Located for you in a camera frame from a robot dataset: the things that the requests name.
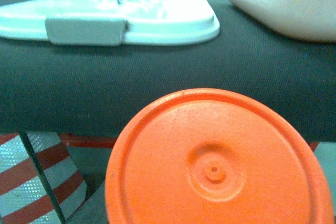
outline orange plastic lid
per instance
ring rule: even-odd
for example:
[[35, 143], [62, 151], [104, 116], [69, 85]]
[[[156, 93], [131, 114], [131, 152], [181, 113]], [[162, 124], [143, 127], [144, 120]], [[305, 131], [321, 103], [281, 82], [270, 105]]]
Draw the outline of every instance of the orange plastic lid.
[[110, 223], [333, 224], [323, 171], [299, 133], [243, 95], [194, 89], [125, 127], [106, 177]]

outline white plastic container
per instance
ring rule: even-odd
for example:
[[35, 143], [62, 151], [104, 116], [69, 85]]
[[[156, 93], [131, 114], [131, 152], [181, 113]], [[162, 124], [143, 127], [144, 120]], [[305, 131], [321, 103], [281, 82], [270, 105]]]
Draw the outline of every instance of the white plastic container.
[[207, 0], [33, 0], [0, 7], [0, 37], [58, 45], [185, 45], [219, 34]]
[[336, 0], [230, 0], [273, 30], [308, 41], [336, 42]]

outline white tray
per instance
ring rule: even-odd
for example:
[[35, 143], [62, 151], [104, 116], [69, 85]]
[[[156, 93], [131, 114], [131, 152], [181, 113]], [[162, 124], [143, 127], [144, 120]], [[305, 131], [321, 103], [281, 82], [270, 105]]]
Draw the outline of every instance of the white tray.
[[207, 0], [33, 0], [0, 7], [0, 37], [60, 45], [184, 45], [219, 34]]

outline gray fabric surface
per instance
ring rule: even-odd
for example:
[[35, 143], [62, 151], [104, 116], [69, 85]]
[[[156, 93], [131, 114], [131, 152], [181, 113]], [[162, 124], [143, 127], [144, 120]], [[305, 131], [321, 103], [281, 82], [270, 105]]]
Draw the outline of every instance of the gray fabric surface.
[[336, 141], [336, 45], [285, 38], [228, 0], [208, 1], [221, 34], [198, 45], [55, 46], [0, 38], [0, 131], [114, 136], [155, 99], [207, 87], [264, 103], [307, 141]]

